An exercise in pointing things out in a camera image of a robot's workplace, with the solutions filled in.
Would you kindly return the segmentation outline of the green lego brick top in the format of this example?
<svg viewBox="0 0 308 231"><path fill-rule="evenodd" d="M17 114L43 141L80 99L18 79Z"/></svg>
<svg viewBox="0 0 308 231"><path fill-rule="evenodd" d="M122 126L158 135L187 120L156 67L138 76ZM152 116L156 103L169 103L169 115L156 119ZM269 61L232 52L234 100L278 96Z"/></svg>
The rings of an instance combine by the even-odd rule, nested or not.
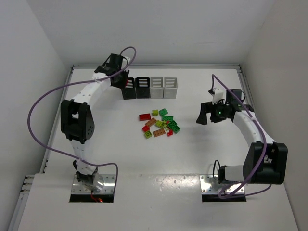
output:
<svg viewBox="0 0 308 231"><path fill-rule="evenodd" d="M158 111L160 116L165 116L168 114L168 111L166 110L166 108L163 108L161 110Z"/></svg>

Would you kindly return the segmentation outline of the red 2x3 lego brick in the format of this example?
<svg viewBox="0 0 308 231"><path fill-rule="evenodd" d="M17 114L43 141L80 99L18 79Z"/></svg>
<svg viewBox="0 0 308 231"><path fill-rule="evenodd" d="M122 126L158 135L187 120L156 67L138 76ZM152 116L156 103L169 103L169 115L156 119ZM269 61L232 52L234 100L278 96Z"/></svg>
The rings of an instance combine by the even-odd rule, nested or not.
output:
<svg viewBox="0 0 308 231"><path fill-rule="evenodd" d="M147 121L151 119L151 114L150 113L146 113L146 114L140 114L139 115L139 120L140 121Z"/></svg>

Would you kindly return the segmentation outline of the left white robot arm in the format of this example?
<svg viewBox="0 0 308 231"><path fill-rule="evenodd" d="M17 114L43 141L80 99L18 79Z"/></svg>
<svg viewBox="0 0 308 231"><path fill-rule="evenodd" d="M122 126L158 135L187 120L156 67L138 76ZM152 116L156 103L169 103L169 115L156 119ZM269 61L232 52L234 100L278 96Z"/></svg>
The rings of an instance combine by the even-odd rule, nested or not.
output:
<svg viewBox="0 0 308 231"><path fill-rule="evenodd" d="M123 89L128 82L129 70L109 78L120 71L130 61L129 57L111 54L107 60L98 66L88 83L76 96L61 102L61 132L70 141L77 160L73 162L78 182L91 192L102 189L99 183L97 166L91 166L93 147L90 138L94 134L95 124L92 109L103 92L110 86Z"/></svg>

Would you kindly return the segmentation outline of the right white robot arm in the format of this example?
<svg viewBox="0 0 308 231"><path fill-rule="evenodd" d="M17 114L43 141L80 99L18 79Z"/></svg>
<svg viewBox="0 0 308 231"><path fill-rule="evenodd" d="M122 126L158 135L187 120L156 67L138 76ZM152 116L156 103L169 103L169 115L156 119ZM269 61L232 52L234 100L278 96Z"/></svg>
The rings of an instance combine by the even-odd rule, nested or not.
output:
<svg viewBox="0 0 308 231"><path fill-rule="evenodd" d="M254 109L244 104L242 91L231 89L227 96L219 88L209 90L213 99L202 103L198 124L207 125L230 119L245 138L249 150L243 165L220 166L216 180L220 184L247 182L281 185L285 179L288 148L270 137L255 118Z"/></svg>

